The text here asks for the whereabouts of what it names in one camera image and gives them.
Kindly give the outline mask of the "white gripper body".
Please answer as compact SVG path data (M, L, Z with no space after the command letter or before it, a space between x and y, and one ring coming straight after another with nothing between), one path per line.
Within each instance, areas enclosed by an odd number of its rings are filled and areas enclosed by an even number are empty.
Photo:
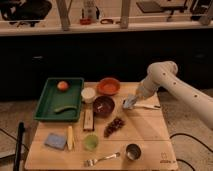
M150 80L142 80L136 89L136 97L138 99L148 99L156 92L156 84Z

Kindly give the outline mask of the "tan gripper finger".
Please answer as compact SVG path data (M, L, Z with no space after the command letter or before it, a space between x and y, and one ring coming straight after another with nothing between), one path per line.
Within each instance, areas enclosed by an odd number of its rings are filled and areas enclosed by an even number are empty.
M146 104L146 100L147 100L147 99L142 98L142 99L140 100L140 104Z
M132 100L132 103L135 104L138 100L139 100L139 95L135 95Z

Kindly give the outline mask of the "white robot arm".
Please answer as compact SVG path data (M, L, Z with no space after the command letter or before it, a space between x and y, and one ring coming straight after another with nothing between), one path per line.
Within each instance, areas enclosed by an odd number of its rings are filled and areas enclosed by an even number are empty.
M203 123L213 130L213 98L176 77L178 66L173 61L155 62L148 66L147 76L139 83L134 103L153 96L159 87L192 108Z

